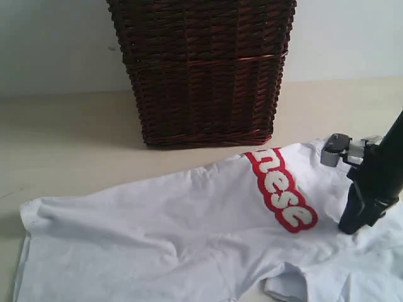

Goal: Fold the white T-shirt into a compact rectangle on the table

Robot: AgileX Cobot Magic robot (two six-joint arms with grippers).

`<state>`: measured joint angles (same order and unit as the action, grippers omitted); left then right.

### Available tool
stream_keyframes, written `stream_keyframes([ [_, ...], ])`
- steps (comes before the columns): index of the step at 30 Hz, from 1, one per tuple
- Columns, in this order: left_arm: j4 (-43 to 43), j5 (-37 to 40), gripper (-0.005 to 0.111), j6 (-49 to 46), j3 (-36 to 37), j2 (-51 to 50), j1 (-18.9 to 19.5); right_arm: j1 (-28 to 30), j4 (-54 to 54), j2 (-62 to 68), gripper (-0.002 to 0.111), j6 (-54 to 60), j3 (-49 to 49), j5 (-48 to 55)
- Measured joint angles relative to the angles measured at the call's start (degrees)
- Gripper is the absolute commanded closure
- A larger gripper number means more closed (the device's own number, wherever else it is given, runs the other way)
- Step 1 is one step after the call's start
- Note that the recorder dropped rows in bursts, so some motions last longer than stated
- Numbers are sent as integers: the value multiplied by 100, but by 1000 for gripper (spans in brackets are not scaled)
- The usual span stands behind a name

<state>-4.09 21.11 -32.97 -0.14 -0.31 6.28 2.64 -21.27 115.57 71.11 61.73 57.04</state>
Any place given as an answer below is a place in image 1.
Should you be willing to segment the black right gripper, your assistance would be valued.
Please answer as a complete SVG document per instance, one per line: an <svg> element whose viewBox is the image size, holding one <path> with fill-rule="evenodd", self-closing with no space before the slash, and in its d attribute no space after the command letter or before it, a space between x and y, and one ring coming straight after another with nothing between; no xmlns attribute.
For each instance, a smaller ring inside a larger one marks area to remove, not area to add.
<svg viewBox="0 0 403 302"><path fill-rule="evenodd" d="M365 225L372 227L399 201L400 156L367 152L348 177L353 182L338 228L352 235Z"/></svg>

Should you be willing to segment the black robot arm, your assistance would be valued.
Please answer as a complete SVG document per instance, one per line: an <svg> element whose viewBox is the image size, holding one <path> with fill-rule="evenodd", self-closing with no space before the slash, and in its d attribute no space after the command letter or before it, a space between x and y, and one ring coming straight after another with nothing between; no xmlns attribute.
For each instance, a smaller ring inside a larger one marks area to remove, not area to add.
<svg viewBox="0 0 403 302"><path fill-rule="evenodd" d="M397 204L402 191L402 115L380 144L364 148L363 161L347 173L352 181L338 228L352 235L373 226Z"/></svg>

